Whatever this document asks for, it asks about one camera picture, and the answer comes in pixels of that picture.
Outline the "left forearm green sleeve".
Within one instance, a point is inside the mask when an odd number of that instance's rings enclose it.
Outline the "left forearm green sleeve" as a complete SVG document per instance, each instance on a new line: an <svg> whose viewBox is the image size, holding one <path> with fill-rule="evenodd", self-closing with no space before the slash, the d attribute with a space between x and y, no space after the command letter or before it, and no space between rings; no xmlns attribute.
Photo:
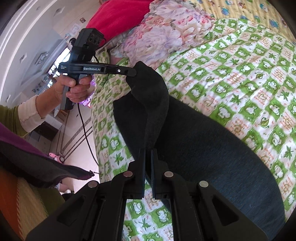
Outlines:
<svg viewBox="0 0 296 241"><path fill-rule="evenodd" d="M58 83L13 108L1 105L1 124L20 137L34 130L60 103L64 87Z"/></svg>

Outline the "person's left hand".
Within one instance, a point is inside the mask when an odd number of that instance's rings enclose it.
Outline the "person's left hand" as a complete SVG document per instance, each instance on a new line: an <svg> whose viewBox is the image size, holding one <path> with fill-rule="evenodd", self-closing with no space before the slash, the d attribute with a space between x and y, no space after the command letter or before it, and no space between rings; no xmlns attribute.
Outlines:
<svg viewBox="0 0 296 241"><path fill-rule="evenodd" d="M57 78L57 82L53 85L54 95L58 104L62 101L63 92L66 87L70 88L70 90L66 91L66 97L68 97L72 102L78 103L86 100L90 94L92 80L93 76L91 75L82 77L78 81L67 75L60 75Z"/></svg>

